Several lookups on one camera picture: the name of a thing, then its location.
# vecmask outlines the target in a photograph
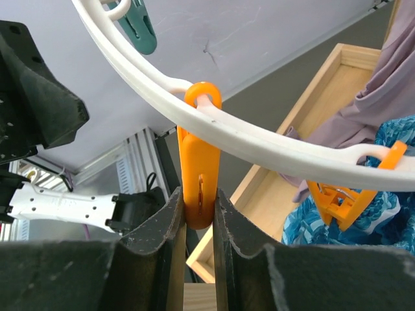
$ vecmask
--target teal clothespin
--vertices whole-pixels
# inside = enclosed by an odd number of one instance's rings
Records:
[[[108,3],[111,10],[117,5],[117,2]],[[149,55],[156,50],[156,35],[143,0],[131,0],[130,9],[118,22],[141,54]]]

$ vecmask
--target white surface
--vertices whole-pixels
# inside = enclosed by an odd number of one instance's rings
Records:
[[[147,0],[158,38],[147,59],[167,75],[211,81],[228,98],[362,17],[372,4]],[[73,144],[41,152],[43,157],[77,169],[147,126],[160,133],[173,125],[119,78],[70,0],[0,1],[0,19],[28,26],[50,70],[91,115]]]
[[[113,196],[56,192],[24,182],[10,201],[13,209],[8,215],[19,220],[47,219],[94,225],[113,233],[105,225],[107,219],[112,219],[115,209]]]
[[[164,116],[199,138],[241,159],[291,176],[363,189],[415,189],[415,157],[403,157],[396,171],[357,166],[361,156],[383,159],[388,148],[358,144],[336,150],[297,141],[228,115],[205,95],[198,98],[198,109],[192,108],[166,91],[185,91],[190,82],[169,78],[151,66],[124,40],[97,0],[73,3],[95,43],[123,79]]]

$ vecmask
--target lavender fabric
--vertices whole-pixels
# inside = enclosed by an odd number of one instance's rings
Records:
[[[402,0],[366,87],[305,141],[330,148],[372,143],[382,123],[409,115],[415,115],[415,0]],[[292,128],[286,135],[299,139]],[[304,180],[283,177],[299,187],[294,202],[309,195]]]

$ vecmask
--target plastic clip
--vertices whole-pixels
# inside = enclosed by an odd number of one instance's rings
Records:
[[[405,154],[407,145],[396,141],[377,168],[393,170]],[[362,190],[360,193],[345,187],[337,187],[307,181],[318,212],[326,225],[333,217],[340,230],[347,230],[375,198],[376,190]]]
[[[193,84],[184,101],[196,107],[200,95],[210,95],[213,105],[222,109],[220,91],[209,82]],[[185,219],[191,229],[208,227],[214,217],[218,185],[220,149],[202,141],[181,127],[177,127]]]
[[[111,10],[117,5],[116,2],[108,3]],[[141,54],[149,55],[156,50],[157,38],[143,0],[131,0],[130,9],[118,22]]]

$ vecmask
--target wooden box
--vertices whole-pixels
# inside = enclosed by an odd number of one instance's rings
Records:
[[[284,134],[293,126],[306,138],[327,118],[364,88],[377,64],[379,50],[338,44],[303,95],[278,128]],[[276,172],[254,165],[231,197],[236,208],[268,235],[280,240],[287,215],[296,207],[296,188]],[[212,227],[187,259],[205,282],[215,282]]]

